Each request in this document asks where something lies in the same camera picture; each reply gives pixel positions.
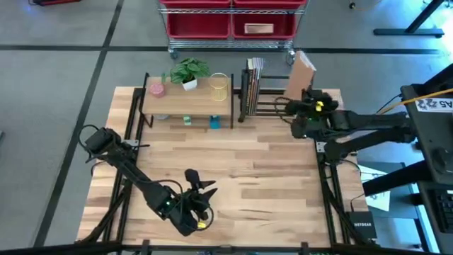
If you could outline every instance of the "metal wire cart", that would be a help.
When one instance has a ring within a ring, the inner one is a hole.
[[[156,0],[156,4],[174,60],[178,49],[269,50],[286,51],[286,61],[292,65],[294,37],[309,0]],[[244,32],[246,23],[269,23],[274,31],[250,35]]]

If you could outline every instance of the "red bin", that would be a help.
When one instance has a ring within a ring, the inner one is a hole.
[[[159,0],[167,8],[229,8],[231,0]]]
[[[229,14],[169,14],[167,33],[176,39],[227,39]]]
[[[234,0],[234,6],[250,9],[298,9],[306,0]]]
[[[272,34],[245,34],[246,23],[273,24]],[[296,16],[280,14],[234,14],[233,37],[236,39],[289,40],[296,35]]]

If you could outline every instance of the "green plant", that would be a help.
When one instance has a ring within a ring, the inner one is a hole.
[[[193,57],[183,60],[170,71],[171,82],[174,84],[186,83],[209,75],[210,69],[206,62]]]

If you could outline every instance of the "white pot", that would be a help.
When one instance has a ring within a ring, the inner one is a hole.
[[[195,89],[197,87],[197,79],[184,83],[183,87],[186,91]]]

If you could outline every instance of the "cart wheel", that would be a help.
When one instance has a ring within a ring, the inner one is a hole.
[[[288,51],[288,53],[286,54],[286,63],[289,66],[292,66],[294,64],[295,60],[296,60],[296,52],[294,52],[294,50]]]
[[[170,57],[172,60],[176,60],[178,58],[178,52],[176,50],[168,50],[170,52]]]

